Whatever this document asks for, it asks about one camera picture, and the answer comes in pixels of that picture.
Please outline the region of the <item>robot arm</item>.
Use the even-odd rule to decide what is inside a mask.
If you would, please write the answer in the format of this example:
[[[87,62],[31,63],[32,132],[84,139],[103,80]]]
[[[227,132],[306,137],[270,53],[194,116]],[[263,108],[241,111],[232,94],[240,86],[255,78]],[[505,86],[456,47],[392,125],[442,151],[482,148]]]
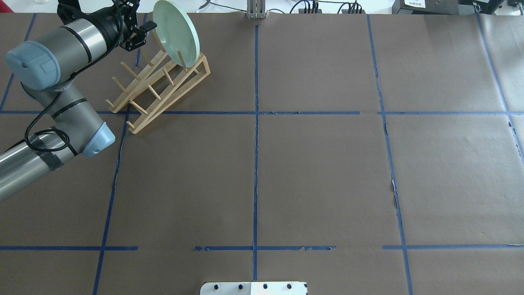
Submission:
[[[60,0],[56,13],[62,26],[6,54],[24,93],[43,110],[24,137],[1,154],[1,201],[77,155],[91,158],[115,142],[107,123],[73,82],[115,48],[131,52],[146,43],[156,24],[138,25],[138,8],[138,0],[114,0],[87,14],[79,1]]]

